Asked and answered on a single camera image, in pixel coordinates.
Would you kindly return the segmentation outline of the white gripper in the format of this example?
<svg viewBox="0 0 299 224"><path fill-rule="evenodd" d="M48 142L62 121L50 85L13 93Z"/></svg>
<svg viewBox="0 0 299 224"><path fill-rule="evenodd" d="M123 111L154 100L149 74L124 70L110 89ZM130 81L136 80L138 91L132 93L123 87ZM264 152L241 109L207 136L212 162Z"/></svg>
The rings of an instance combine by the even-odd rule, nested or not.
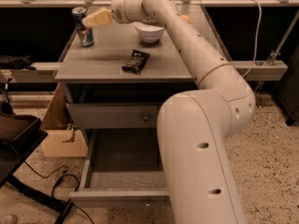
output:
<svg viewBox="0 0 299 224"><path fill-rule="evenodd" d="M142 0L112 0L111 11L105 7L99 8L94 13L82 19L86 27L95 27L112 23L114 19L118 23L155 23L146 9L143 7Z"/></svg>

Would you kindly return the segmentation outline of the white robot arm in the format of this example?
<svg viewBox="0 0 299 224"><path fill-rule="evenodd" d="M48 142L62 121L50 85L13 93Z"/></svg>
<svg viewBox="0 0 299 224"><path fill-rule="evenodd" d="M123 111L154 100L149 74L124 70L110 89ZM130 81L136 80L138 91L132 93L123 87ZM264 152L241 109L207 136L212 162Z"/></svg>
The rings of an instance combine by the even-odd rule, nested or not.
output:
<svg viewBox="0 0 299 224"><path fill-rule="evenodd" d="M251 121L246 80L178 12L173 0L112 0L87 27L151 21L170 36L196 85L160 108L158 144L176 224L248 224L224 141Z"/></svg>

